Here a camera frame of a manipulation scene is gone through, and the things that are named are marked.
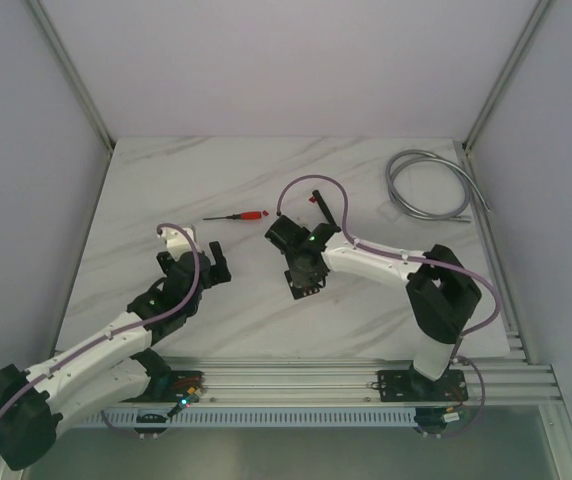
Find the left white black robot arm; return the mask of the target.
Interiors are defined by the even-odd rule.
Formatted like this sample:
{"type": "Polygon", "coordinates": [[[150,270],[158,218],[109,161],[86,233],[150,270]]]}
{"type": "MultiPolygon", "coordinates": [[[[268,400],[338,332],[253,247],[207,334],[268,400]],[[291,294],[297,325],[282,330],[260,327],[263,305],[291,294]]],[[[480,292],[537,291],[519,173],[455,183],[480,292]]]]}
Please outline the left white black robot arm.
{"type": "Polygon", "coordinates": [[[115,403],[164,399],[171,370],[154,346],[195,316],[202,294],[232,275],[211,252],[157,256],[163,277],[80,344],[26,369],[0,369],[0,456],[14,470],[41,459],[67,430],[115,403]]]}

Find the black fuse box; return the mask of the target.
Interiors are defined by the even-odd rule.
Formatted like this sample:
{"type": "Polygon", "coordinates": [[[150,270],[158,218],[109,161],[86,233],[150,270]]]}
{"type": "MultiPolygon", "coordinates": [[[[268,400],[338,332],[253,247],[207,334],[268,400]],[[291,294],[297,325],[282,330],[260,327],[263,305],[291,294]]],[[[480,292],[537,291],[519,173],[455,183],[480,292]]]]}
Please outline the black fuse box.
{"type": "Polygon", "coordinates": [[[325,279],[322,279],[320,282],[314,283],[312,286],[298,287],[295,285],[291,273],[289,271],[285,271],[284,276],[286,278],[286,282],[288,284],[288,287],[290,289],[290,292],[294,300],[300,300],[315,295],[326,287],[325,279]]]}

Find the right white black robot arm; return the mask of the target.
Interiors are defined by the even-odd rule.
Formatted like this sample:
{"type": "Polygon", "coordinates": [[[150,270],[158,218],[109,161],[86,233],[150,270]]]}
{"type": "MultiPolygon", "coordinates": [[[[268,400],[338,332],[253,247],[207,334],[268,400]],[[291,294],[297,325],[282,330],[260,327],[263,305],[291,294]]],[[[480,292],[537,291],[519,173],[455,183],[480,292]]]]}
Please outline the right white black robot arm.
{"type": "Polygon", "coordinates": [[[321,223],[315,229],[282,215],[265,238],[287,264],[286,277],[295,297],[313,294],[330,273],[356,275],[406,291],[421,331],[409,374],[410,390],[430,399],[444,387],[444,373],[482,293],[447,247],[427,252],[401,250],[349,240],[340,227],[321,223]]]}

